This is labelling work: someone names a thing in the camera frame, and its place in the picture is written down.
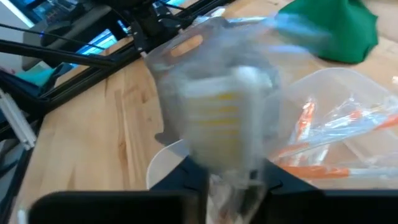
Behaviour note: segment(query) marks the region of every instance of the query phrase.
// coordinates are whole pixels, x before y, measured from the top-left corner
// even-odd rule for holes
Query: wooden surface
[[[237,0],[227,17],[266,16],[286,0]],[[397,1],[368,0],[380,17],[379,45],[361,64],[346,66],[394,89],[398,71]],[[303,77],[323,67],[342,66],[314,59]],[[58,190],[145,189],[147,166],[163,146],[154,139],[162,131],[157,91],[140,59],[49,113],[43,122],[11,217],[39,197]]]

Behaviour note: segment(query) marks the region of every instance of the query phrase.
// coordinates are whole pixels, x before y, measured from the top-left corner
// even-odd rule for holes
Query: wooden table
[[[226,17],[266,16],[288,2],[237,0],[228,7]],[[379,45],[365,62],[343,66],[394,89],[391,78],[398,74],[398,2],[368,0],[367,4],[380,16]],[[119,41],[108,52],[128,41]],[[342,65],[314,59],[296,75],[303,77],[335,66]],[[76,71],[66,74],[59,83],[74,74]],[[28,208],[50,192],[145,189],[147,166],[163,148],[154,139],[162,128],[157,90],[141,59],[55,109],[44,119],[11,223],[16,223],[18,209]]]

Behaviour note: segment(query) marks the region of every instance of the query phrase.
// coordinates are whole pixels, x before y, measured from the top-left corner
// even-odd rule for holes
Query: clear plastic container
[[[379,105],[386,99],[398,99],[376,82],[346,68],[319,70],[293,84],[272,97],[267,106],[278,101],[280,106],[276,136],[266,140],[266,156],[272,160],[275,153],[286,146],[291,138],[303,105],[308,97],[316,100],[315,120],[328,116],[347,99],[366,105]],[[317,166],[347,168],[350,175],[343,178],[304,179],[321,189],[373,189],[398,187],[398,138],[394,128],[380,129],[346,138],[326,145],[326,153]],[[357,171],[361,175],[351,175]]]

